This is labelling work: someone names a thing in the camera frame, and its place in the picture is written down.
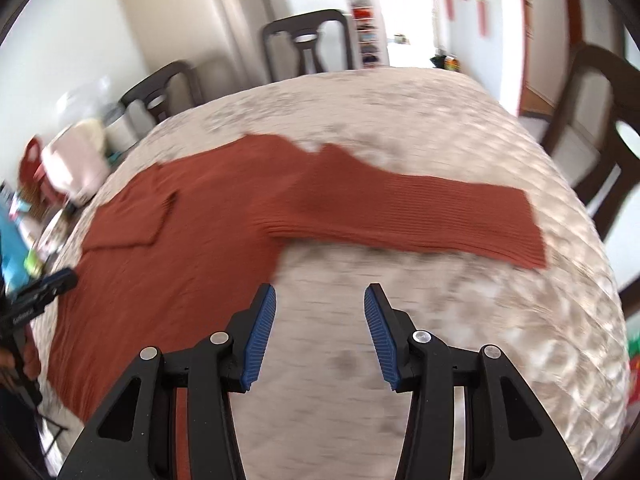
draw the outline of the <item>red sweater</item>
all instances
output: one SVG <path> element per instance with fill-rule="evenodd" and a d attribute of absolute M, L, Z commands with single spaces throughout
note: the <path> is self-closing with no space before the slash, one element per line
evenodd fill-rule
<path fill-rule="evenodd" d="M 152 165 L 98 208 L 79 284 L 60 298 L 49 360 L 60 399 L 86 421 L 141 348 L 172 352 L 223 330 L 272 278 L 288 238 L 545 266 L 522 190 L 388 173 L 332 144 L 312 154 L 248 135 Z"/>

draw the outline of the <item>beige tablecloth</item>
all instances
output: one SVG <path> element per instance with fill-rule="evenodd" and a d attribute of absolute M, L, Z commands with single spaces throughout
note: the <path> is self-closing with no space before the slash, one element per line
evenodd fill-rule
<path fill-rule="evenodd" d="M 278 311 L 260 378 L 249 394 L 232 397 L 247 478 L 394 476 L 410 397 L 382 379 L 362 306 L 370 282 L 382 283 L 393 306 L 451 346 L 501 346 L 592 478 L 612 455 L 625 414 L 628 360 L 616 283 L 590 219 L 554 164 L 466 76 L 393 68 L 304 76 L 171 118 L 100 190 L 58 266 L 78 261 L 96 206 L 137 172 L 248 130 L 275 132 L 308 150 L 335 142 L 398 173 L 522 188 L 549 266 L 535 272 L 472 254 L 293 243 L 274 278 Z M 56 309 L 35 323 L 44 378 Z M 72 428 L 63 439 L 68 450 L 82 425 L 45 381 L 43 389 L 44 412 Z M 462 478 L 462 392 L 456 410 L 455 479 Z"/>

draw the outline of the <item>blue rubber grip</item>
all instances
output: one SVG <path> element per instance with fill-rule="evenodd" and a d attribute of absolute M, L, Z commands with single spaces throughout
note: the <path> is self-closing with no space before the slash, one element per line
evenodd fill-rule
<path fill-rule="evenodd" d="M 262 366 L 262 358 L 267 348 L 267 341 L 276 316 L 276 291 L 270 286 L 269 291 L 262 301 L 260 312 L 255 319 L 254 328 L 251 330 L 249 341 L 244 348 L 244 372 L 240 378 L 245 390 L 251 388 Z"/>
<path fill-rule="evenodd" d="M 378 300 L 376 300 L 370 287 L 367 287 L 364 293 L 364 316 L 367 318 L 369 332 L 371 333 L 371 339 L 373 339 L 373 346 L 376 348 L 382 376 L 387 383 L 391 384 L 391 389 L 395 391 L 400 384 L 396 344 L 386 325 Z"/>

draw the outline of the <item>chair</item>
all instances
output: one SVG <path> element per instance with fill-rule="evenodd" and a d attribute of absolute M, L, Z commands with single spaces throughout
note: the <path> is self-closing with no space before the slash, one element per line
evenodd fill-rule
<path fill-rule="evenodd" d="M 339 22 L 342 25 L 342 33 L 344 35 L 344 53 L 346 56 L 347 70 L 354 69 L 353 51 L 351 49 L 351 38 L 349 36 L 349 25 L 347 23 L 347 18 L 344 17 L 344 14 L 341 13 L 340 10 L 315 10 L 314 12 L 308 12 L 306 14 L 299 14 L 297 16 L 283 18 L 282 20 L 276 20 L 275 22 L 268 23 L 262 28 L 262 47 L 264 49 L 264 57 L 272 82 L 275 83 L 277 79 L 274 73 L 273 60 L 271 59 L 271 56 L 269 54 L 268 41 L 271 36 L 279 32 L 288 32 L 291 41 L 298 50 L 299 76 L 305 75 L 306 73 L 305 50 L 311 51 L 311 57 L 316 72 L 326 72 L 326 69 L 324 68 L 318 57 L 318 28 L 325 22 Z"/>
<path fill-rule="evenodd" d="M 574 191 L 581 202 L 587 205 L 602 188 L 615 166 L 620 168 L 620 176 L 593 216 L 596 231 L 604 240 L 625 198 L 640 182 L 640 159 L 620 138 L 616 129 L 616 122 L 623 121 L 640 132 L 640 72 L 626 60 L 599 46 L 585 43 L 577 45 L 560 101 L 541 145 L 550 156 L 553 154 L 562 132 L 573 119 L 581 80 L 590 71 L 600 72 L 609 80 L 613 101 L 600 158 L 574 187 Z"/>
<path fill-rule="evenodd" d="M 145 80 L 135 85 L 131 90 L 127 91 L 126 94 L 120 98 L 120 102 L 127 107 L 133 101 L 141 100 L 149 113 L 160 123 L 166 118 L 171 117 L 167 87 L 171 79 L 178 74 L 184 74 L 187 79 L 193 105 L 200 106 L 203 104 L 204 101 L 202 99 L 198 78 L 193 68 L 186 61 L 174 61 L 163 66 L 160 70 L 154 72 Z"/>

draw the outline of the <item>silver rivet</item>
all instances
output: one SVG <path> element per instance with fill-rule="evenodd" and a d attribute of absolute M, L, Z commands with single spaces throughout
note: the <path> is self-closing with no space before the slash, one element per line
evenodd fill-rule
<path fill-rule="evenodd" d="M 215 334 L 211 334 L 209 341 L 214 345 L 222 345 L 229 341 L 229 334 L 226 332 L 216 332 Z"/>
<path fill-rule="evenodd" d="M 502 355 L 502 352 L 500 352 L 500 349 L 497 346 L 489 345 L 484 347 L 484 355 L 491 359 L 497 359 Z"/>
<path fill-rule="evenodd" d="M 152 346 L 148 346 L 146 348 L 143 348 L 140 351 L 140 358 L 144 359 L 145 361 L 149 361 L 149 360 L 153 359 L 154 357 L 156 357 L 157 355 L 158 355 L 158 350 L 156 350 Z"/>
<path fill-rule="evenodd" d="M 431 341 L 431 334 L 426 330 L 416 330 L 414 332 L 414 341 L 418 343 L 428 343 Z"/>

